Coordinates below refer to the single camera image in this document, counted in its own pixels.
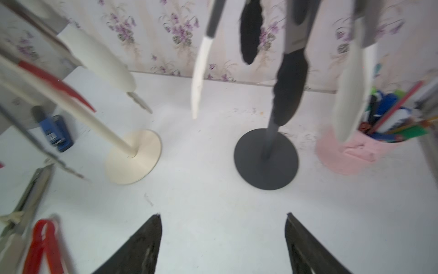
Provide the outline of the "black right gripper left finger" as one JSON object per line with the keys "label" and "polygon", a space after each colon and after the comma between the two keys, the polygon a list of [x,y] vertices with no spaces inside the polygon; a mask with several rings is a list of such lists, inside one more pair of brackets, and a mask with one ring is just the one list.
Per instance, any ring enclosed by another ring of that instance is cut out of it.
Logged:
{"label": "black right gripper left finger", "polygon": [[162,239],[162,220],[152,215],[96,274],[154,274]]}

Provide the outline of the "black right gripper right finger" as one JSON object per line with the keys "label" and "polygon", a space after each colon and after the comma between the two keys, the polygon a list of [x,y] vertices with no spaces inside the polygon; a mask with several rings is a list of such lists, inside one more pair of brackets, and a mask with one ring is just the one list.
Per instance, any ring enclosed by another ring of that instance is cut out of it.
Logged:
{"label": "black right gripper right finger", "polygon": [[285,239],[294,274],[351,274],[291,212]]}

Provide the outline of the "red handled tongs front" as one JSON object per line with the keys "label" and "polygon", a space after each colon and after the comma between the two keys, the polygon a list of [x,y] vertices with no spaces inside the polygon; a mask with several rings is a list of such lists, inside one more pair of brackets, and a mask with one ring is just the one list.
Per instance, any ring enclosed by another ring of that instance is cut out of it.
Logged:
{"label": "red handled tongs front", "polygon": [[36,222],[22,273],[38,274],[44,256],[51,274],[68,273],[60,251],[57,224],[53,219],[41,219]]}

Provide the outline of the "white utensil rack stand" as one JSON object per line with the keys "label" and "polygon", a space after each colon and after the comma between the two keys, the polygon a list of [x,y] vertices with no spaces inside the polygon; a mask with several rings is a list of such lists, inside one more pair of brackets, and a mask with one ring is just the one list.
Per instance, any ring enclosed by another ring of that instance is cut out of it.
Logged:
{"label": "white utensil rack stand", "polygon": [[115,147],[105,164],[106,175],[113,183],[126,185],[138,182],[157,165],[162,153],[162,142],[155,132],[135,131],[122,139],[85,110],[75,98],[57,92],[45,84],[38,83],[35,89]]}

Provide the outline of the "steel cream-tipped tongs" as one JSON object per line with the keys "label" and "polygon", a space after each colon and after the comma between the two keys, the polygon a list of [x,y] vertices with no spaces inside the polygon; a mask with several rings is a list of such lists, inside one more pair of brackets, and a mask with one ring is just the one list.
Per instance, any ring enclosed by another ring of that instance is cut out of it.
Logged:
{"label": "steel cream-tipped tongs", "polygon": [[141,108],[153,113],[136,91],[137,85],[131,72],[107,46],[85,31],[69,23],[45,1],[1,1],[1,4],[17,15],[36,24],[64,45],[69,53],[111,86],[125,92]]}
{"label": "steel cream-tipped tongs", "polygon": [[1,216],[6,224],[1,233],[1,273],[17,271],[26,247],[26,231],[33,220],[42,196],[54,172],[54,165],[37,169],[14,211]]}

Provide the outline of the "black steel tongs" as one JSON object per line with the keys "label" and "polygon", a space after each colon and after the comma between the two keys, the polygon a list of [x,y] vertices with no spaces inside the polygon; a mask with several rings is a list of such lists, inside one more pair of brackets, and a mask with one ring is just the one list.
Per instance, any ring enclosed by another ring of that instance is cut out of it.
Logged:
{"label": "black steel tongs", "polygon": [[243,61],[272,76],[271,117],[279,127],[294,116],[309,73],[306,47],[320,1],[246,1],[240,18]]}

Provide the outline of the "red steel tongs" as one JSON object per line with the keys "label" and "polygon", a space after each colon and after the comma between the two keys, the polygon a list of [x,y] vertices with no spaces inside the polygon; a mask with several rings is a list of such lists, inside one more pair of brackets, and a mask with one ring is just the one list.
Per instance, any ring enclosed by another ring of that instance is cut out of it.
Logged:
{"label": "red steel tongs", "polygon": [[57,92],[62,92],[72,98],[75,98],[81,104],[88,107],[93,113],[96,112],[95,108],[71,86],[64,83],[64,81],[60,80],[58,77],[50,74],[49,72],[15,56],[4,45],[1,45],[1,63],[10,70],[16,72],[25,82],[34,86],[35,88],[37,87],[38,83],[45,84]]}

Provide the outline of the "dark grey utensil rack stand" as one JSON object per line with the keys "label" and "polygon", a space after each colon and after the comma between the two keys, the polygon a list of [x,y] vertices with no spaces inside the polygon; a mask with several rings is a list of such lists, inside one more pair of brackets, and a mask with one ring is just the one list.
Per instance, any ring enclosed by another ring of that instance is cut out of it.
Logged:
{"label": "dark grey utensil rack stand", "polygon": [[297,150],[278,130],[279,126],[270,118],[267,128],[247,132],[236,144],[236,169],[248,184],[257,189],[279,190],[297,175]]}

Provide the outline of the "pink pen cup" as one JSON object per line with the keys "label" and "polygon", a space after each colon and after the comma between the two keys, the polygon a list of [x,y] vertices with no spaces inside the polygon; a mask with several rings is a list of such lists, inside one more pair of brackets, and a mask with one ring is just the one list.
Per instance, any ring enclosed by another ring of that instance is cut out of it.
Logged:
{"label": "pink pen cup", "polygon": [[354,175],[376,163],[395,148],[426,134],[425,125],[429,120],[418,124],[408,124],[394,134],[371,135],[356,130],[351,138],[341,143],[335,131],[329,127],[317,140],[315,152],[321,163],[332,172],[342,175]]}

